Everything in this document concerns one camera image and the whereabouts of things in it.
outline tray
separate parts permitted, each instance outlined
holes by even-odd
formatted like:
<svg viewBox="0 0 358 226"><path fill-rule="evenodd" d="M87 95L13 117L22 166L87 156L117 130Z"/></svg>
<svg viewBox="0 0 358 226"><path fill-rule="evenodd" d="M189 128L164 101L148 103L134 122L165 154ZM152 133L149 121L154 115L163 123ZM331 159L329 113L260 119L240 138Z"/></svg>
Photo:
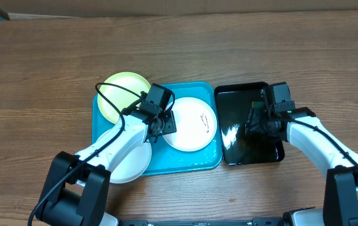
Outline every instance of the tray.
<svg viewBox="0 0 358 226"><path fill-rule="evenodd" d="M205 101L205 103L211 106L216 115L214 90L208 83L185 82L170 83L162 86L172 90L177 99L181 97L195 97ZM92 104L92 143L94 143L105 131L112 128L113 125L114 124L101 115L96 95ZM156 143L151 142L151 162L142 175L161 175L195 170L210 170L217 167L223 157L221 136L219 135L219 123L216 131L214 139L205 148L189 153L172 148L166 143L163 137L160 137Z"/></svg>

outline yellow plate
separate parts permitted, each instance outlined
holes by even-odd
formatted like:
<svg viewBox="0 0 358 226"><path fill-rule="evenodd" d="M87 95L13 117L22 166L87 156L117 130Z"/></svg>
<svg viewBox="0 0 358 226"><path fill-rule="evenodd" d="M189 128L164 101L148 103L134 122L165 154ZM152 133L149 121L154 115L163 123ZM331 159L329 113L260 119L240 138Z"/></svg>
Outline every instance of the yellow plate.
<svg viewBox="0 0 358 226"><path fill-rule="evenodd" d="M132 72L120 72L112 75L105 81L106 83L112 83L122 86L141 95L141 91L148 92L151 88L149 82L141 75ZM124 91L118 87L111 85L101 85L99 88L101 93L106 96L119 110L128 107L131 103L138 99L137 96ZM118 121L118 113L113 107L106 102L100 95L98 95L98 107L101 114L113 124Z"/></svg>

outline wooden tabletop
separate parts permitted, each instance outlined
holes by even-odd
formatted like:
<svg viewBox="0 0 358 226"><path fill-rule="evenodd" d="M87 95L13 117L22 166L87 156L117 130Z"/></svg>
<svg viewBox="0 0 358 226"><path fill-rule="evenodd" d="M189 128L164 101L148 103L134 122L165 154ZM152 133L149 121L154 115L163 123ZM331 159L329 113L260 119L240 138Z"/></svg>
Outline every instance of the wooden tabletop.
<svg viewBox="0 0 358 226"><path fill-rule="evenodd" d="M358 11L0 22L0 225L24 225L55 155L90 145L94 85L123 71L214 88L286 81L358 152ZM324 177L298 149L285 153L110 185L107 212L228 220L321 207Z"/></svg>

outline blue object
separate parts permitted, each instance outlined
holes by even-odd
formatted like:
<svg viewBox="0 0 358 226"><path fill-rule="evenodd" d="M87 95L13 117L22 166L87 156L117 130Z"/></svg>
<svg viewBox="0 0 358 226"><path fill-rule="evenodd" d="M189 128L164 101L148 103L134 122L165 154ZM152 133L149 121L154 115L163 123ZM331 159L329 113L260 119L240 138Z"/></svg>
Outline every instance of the blue object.
<svg viewBox="0 0 358 226"><path fill-rule="evenodd" d="M162 85L172 90L176 98L195 97L209 106L216 115L214 90L206 82L184 82ZM105 131L112 128L114 124L106 120L99 111L98 95L92 104L92 143L97 141ZM148 168L142 175L160 175L166 173L180 173L194 170L210 170L218 166L222 160L221 136L218 129L214 139L198 151L184 152L172 148L163 137L159 137L156 143L151 141L152 157Z"/></svg>

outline wood grain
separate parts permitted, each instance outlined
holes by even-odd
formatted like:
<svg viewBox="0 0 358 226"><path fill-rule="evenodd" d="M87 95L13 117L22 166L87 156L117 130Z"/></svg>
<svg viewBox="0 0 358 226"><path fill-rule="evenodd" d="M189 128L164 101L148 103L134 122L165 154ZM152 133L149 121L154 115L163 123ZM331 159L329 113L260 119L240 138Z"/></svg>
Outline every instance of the wood grain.
<svg viewBox="0 0 358 226"><path fill-rule="evenodd" d="M25 224L54 156L90 144L93 86L122 71L214 88L286 81L358 152L358 11L0 22L0 225ZM110 185L107 212L224 220L321 207L324 177L285 152L281 163Z"/></svg>

